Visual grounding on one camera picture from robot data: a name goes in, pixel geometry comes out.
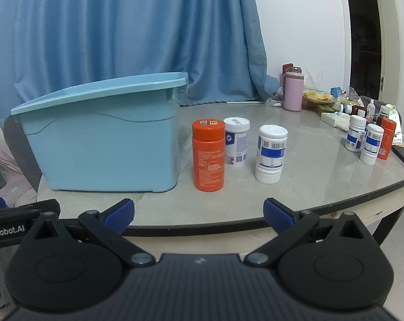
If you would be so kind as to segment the white bottle blue band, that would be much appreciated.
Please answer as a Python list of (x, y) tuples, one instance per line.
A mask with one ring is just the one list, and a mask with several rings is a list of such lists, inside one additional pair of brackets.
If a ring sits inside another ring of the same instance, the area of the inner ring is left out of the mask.
[(263, 125), (259, 129), (255, 177), (265, 184), (280, 180), (284, 164), (288, 130), (279, 125)]

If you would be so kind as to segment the orange vitamin bottle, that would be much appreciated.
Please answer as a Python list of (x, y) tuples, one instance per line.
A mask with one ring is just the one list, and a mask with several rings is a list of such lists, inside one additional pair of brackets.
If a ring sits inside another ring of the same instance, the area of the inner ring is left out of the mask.
[(193, 180), (198, 190), (214, 192), (224, 186), (225, 124), (202, 118), (192, 124)]

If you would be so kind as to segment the white pill bottle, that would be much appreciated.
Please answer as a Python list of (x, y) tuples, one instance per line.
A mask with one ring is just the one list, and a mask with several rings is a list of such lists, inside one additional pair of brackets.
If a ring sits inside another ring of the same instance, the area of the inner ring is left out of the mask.
[(367, 125), (367, 131), (360, 153), (360, 160), (366, 165), (374, 165), (377, 161), (383, 135), (384, 129), (382, 127), (372, 123)]
[(364, 117), (358, 115), (351, 116), (345, 140), (345, 148), (347, 148), (348, 151), (360, 151), (366, 124), (367, 120)]

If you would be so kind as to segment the plate of yellow food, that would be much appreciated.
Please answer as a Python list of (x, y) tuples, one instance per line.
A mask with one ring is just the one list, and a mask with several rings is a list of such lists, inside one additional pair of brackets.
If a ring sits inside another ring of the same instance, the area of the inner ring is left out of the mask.
[(318, 91), (315, 89), (304, 89), (304, 98), (315, 104), (331, 104), (336, 102), (336, 98), (324, 91)]

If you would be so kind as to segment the white pill bottle right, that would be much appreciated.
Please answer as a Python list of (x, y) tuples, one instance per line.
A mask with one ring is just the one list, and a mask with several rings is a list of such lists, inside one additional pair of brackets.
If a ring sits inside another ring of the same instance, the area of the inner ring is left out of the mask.
[(360, 153), (360, 160), (366, 165), (374, 165), (377, 161), (383, 135), (384, 129), (382, 127), (372, 123), (367, 125), (367, 131)]

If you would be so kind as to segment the light blue plastic bin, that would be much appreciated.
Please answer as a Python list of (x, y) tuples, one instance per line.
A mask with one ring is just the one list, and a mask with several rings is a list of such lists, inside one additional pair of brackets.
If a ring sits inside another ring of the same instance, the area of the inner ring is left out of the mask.
[(185, 72), (85, 83), (12, 109), (53, 190), (165, 192), (179, 175)]

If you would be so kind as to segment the white pill bottle left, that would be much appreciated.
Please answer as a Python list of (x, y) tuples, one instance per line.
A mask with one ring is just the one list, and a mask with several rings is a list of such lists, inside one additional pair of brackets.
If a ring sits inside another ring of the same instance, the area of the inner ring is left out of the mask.
[(345, 140), (345, 148), (347, 148), (348, 151), (360, 151), (366, 124), (367, 120), (364, 117), (358, 115), (351, 116)]

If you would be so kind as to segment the blue curtain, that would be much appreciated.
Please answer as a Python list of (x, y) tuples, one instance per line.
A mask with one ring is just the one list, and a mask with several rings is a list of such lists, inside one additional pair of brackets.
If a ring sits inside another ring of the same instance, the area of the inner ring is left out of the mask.
[(256, 0), (0, 0), (0, 122), (70, 86), (182, 71), (182, 105), (273, 94)]

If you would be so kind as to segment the pink thermos bottle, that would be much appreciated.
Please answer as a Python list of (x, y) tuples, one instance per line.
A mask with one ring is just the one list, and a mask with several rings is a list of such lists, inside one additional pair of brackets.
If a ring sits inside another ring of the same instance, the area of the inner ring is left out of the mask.
[(302, 108), (304, 95), (304, 74), (300, 67), (289, 67), (284, 75), (284, 109), (299, 112)]

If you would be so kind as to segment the white medicine box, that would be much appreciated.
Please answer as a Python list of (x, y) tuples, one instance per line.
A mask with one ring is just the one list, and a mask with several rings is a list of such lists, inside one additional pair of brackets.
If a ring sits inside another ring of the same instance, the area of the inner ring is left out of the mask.
[(345, 113), (322, 113), (321, 121), (342, 131), (348, 131), (350, 125), (349, 114)]

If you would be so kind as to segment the pink bear blanket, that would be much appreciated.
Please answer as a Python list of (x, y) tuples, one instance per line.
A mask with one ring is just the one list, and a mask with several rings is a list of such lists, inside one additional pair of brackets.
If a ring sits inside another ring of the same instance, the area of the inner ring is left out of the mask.
[(19, 207), (36, 201), (36, 191), (24, 176), (4, 140), (0, 140), (0, 174), (6, 182), (0, 188), (0, 198), (5, 200), (8, 207)]

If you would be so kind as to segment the white jar blue label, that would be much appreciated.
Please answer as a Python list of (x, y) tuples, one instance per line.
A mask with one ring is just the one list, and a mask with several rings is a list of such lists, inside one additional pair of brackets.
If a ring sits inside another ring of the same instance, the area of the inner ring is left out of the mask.
[(225, 162), (240, 167), (245, 164), (248, 150), (250, 120), (244, 117), (227, 117), (225, 126)]

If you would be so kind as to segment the orange bottle at edge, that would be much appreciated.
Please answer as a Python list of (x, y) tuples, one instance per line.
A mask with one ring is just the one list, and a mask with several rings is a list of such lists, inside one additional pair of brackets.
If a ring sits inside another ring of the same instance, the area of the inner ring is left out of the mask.
[(378, 157), (380, 159), (386, 160), (389, 157), (390, 150), (393, 144), (393, 138), (395, 136), (396, 122), (393, 120), (383, 117), (381, 119), (381, 127), (384, 130), (382, 142), (380, 144)]

